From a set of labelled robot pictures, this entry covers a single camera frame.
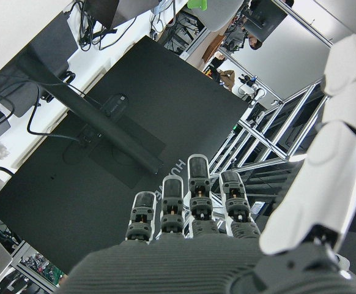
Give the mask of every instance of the robotic hand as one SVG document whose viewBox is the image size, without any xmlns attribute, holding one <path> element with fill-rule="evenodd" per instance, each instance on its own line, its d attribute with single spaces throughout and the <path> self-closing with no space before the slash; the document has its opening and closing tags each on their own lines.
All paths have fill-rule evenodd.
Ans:
<svg viewBox="0 0 356 294">
<path fill-rule="evenodd" d="M 188 159 L 191 238 L 184 237 L 183 181 L 167 176 L 159 239 L 155 194 L 140 192 L 126 240 L 88 255 L 58 293 L 356 293 L 356 277 L 335 255 L 356 210 L 356 36 L 332 47 L 325 77 L 332 96 L 325 125 L 261 235 L 234 171 L 219 177 L 227 234 L 219 232 L 208 160 L 195 154 Z"/>
</svg>

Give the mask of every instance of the white desk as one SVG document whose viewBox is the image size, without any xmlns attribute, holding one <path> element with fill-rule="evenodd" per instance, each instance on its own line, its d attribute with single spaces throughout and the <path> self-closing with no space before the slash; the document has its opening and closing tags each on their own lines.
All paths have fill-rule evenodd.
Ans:
<svg viewBox="0 0 356 294">
<path fill-rule="evenodd" d="M 187 0 L 176 0 L 178 12 Z M 0 69 L 10 61 L 38 32 L 40 32 L 60 11 L 67 11 L 71 6 L 69 0 L 49 0 L 36 3 L 32 0 L 5 1 L 0 0 Z M 136 22 L 118 41 L 117 44 L 103 51 L 92 47 L 88 52 L 80 49 L 69 59 L 70 70 L 76 73 L 73 85 L 84 89 L 100 72 L 109 70 L 124 54 L 143 36 L 150 31 L 151 12 L 146 12 L 137 17 Z M 172 6 L 161 14 L 161 20 L 166 24 L 173 18 Z M 75 39 L 78 39 L 78 26 L 80 15 L 74 10 L 68 20 Z M 132 23 L 132 20 L 120 25 L 117 34 L 106 36 L 102 45 L 108 45 L 116 40 L 122 32 Z M 67 108 L 57 99 L 50 103 L 41 101 L 33 120 L 32 130 L 50 132 L 54 126 L 65 116 Z M 6 115 L 9 112 L 0 107 Z M 11 128 L 0 137 L 8 150 L 9 155 L 0 160 L 0 166 L 15 172 L 32 153 L 43 138 L 27 133 L 26 126 L 31 115 L 31 109 L 21 118 L 12 116 L 9 119 Z M 9 176 L 0 172 L 0 179 L 7 181 Z M 10 256 L 0 245 L 0 273 L 6 269 Z"/>
<path fill-rule="evenodd" d="M 186 2 L 187 0 L 176 0 L 176 11 L 178 12 L 186 4 Z M 21 38 L 18 42 L 16 42 L 16 45 L 10 47 L 8 54 L 2 56 L 0 54 L 0 68 L 5 65 L 6 62 L 8 62 L 13 56 L 15 56 L 15 54 L 17 54 L 18 51 L 21 50 L 60 11 L 69 10 L 72 4 L 69 3 L 68 0 L 54 0 L 50 1 L 49 4 L 38 4 L 38 7 L 35 7 L 35 2 L 31 0 L 21 1 L 21 4 L 23 5 L 17 1 L 16 6 L 14 4 L 7 6 L 6 3 L 7 1 L 0 1 L 0 10 L 2 13 L 2 15 L 0 13 L 0 20 L 2 18 L 10 18 L 14 25 L 13 29 L 11 29 L 8 34 L 2 35 L 1 38 L 5 39 L 8 37 L 9 42 L 12 43 L 12 34 L 15 34 L 15 31 L 13 30 L 18 30 L 17 34 L 21 36 Z M 36 22 L 36 26 L 34 27 L 34 25 L 29 25 L 31 23 L 34 24 L 36 15 L 39 17 L 38 21 Z M 139 41 L 139 39 L 141 39 L 143 36 L 147 36 L 149 34 L 150 19 L 152 16 L 153 15 L 150 11 L 138 16 L 134 25 L 126 32 L 123 38 L 121 38 L 117 44 L 107 48 L 106 50 L 98 51 L 96 48 L 92 47 L 88 52 L 83 52 L 79 49 L 75 54 L 73 54 L 73 56 L 69 59 L 69 69 L 76 73 L 76 78 L 72 84 L 77 88 L 84 89 L 99 74 L 101 70 L 109 70 L 132 45 Z M 161 14 L 161 20 L 164 24 L 166 24 L 172 18 L 173 12 L 171 6 L 168 10 Z M 131 22 L 132 20 L 120 25 L 116 34 L 106 36 L 103 39 L 103 45 L 108 45 L 116 40 Z M 77 40 L 80 14 L 76 9 L 72 12 L 68 23 L 75 39 Z M 8 44 L 4 44 L 4 41 L 0 43 L 2 43 L 4 48 L 5 46 L 8 46 Z M 38 132 L 50 132 L 52 129 L 54 129 L 57 122 L 60 121 L 63 116 L 65 116 L 67 108 L 56 99 L 48 104 L 44 101 L 41 101 L 41 104 L 42 106 L 38 108 L 35 118 L 32 122 L 32 130 Z M 6 115 L 9 114 L 9 112 L 4 107 L 1 107 L 0 109 Z M 9 152 L 7 157 L 0 160 L 0 166 L 8 168 L 13 172 L 15 172 L 20 167 L 29 153 L 43 139 L 42 137 L 30 135 L 26 132 L 26 126 L 30 115 L 31 109 L 21 118 L 12 116 L 9 119 L 11 128 L 0 137 L 0 143 L 2 143 Z M 3 181 L 7 181 L 9 176 L 0 172 L 0 178 Z"/>
</svg>

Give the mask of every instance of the robot finger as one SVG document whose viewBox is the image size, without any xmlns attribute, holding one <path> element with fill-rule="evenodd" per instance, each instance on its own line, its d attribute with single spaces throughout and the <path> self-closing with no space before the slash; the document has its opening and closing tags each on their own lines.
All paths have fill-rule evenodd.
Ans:
<svg viewBox="0 0 356 294">
<path fill-rule="evenodd" d="M 193 154 L 188 158 L 188 190 L 190 236 L 219 233 L 210 197 L 208 158 L 202 154 Z"/>
<path fill-rule="evenodd" d="M 152 240 L 155 232 L 155 193 L 143 191 L 136 194 L 130 213 L 125 240 Z"/>
<path fill-rule="evenodd" d="M 259 230 L 250 215 L 245 185 L 236 171 L 219 176 L 221 201 L 224 206 L 227 235 L 235 238 L 259 238 Z"/>
<path fill-rule="evenodd" d="M 163 179 L 160 233 L 184 234 L 184 182 L 180 176 Z"/>
</svg>

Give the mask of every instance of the computer monitor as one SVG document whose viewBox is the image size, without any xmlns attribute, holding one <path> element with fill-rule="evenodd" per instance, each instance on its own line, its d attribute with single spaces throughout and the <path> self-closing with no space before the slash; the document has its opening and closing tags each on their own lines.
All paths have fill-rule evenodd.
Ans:
<svg viewBox="0 0 356 294">
<path fill-rule="evenodd" d="M 150 173 L 98 133 L 87 148 L 60 138 L 40 145 L 0 191 L 0 219 L 66 273 L 86 254 L 122 242 L 135 195 L 149 190 L 160 199 L 163 178 L 186 178 L 193 153 L 212 158 L 247 107 L 148 37 L 88 94 L 101 104 L 126 97 L 112 123 L 163 166 Z M 71 112 L 54 132 L 88 134 Z"/>
<path fill-rule="evenodd" d="M 248 19 L 245 29 L 261 42 L 265 41 L 287 16 L 272 0 L 256 1 L 253 13 L 243 14 Z"/>
<path fill-rule="evenodd" d="M 113 29 L 153 9 L 159 2 L 159 0 L 85 0 L 85 9 L 104 27 Z"/>
</svg>

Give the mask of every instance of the wall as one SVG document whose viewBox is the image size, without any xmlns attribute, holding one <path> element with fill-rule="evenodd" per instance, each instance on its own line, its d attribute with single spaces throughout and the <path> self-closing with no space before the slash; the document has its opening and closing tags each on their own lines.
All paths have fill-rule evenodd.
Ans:
<svg viewBox="0 0 356 294">
<path fill-rule="evenodd" d="M 293 9 L 328 40 L 356 33 L 356 0 L 295 0 Z M 285 99 L 322 76 L 328 47 L 291 17 L 254 51 L 248 44 L 232 56 Z M 269 107 L 272 97 L 261 104 Z"/>
</svg>

